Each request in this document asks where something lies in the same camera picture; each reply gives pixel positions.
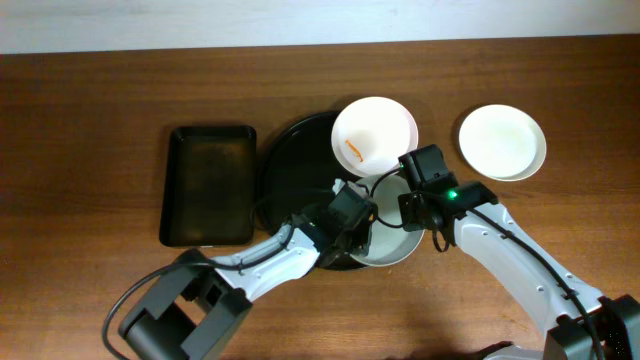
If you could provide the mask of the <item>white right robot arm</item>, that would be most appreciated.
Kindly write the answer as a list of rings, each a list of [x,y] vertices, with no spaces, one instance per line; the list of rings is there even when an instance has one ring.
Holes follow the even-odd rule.
[[[405,230],[427,229],[486,268],[545,337],[541,351],[506,341],[481,359],[636,359],[639,303],[606,297],[559,264],[478,182],[398,198]]]

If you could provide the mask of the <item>grey plate with sauce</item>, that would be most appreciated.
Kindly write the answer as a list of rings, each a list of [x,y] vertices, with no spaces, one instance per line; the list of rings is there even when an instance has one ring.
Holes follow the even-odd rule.
[[[383,179],[376,188],[373,199],[378,214],[391,225],[401,223],[398,197],[410,191],[406,181],[397,175]],[[366,255],[351,254],[356,262],[373,267],[390,266],[403,261],[420,244],[424,230],[407,232],[394,229],[375,221],[371,225],[371,243]]]

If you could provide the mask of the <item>pinkish white plate with sauce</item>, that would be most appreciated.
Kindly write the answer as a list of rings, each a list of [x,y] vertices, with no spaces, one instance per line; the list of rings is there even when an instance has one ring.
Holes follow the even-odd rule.
[[[400,103],[366,97],[345,107],[331,130],[331,147],[338,163],[364,178],[399,167],[399,157],[416,150],[418,127]]]

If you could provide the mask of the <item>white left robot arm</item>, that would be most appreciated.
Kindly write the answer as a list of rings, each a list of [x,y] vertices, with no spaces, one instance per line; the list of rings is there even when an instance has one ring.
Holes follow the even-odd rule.
[[[269,239],[228,256],[197,249],[137,281],[149,288],[118,326],[141,359],[216,359],[254,302],[352,251],[366,251],[378,207],[364,187],[337,181],[332,200],[290,215]]]

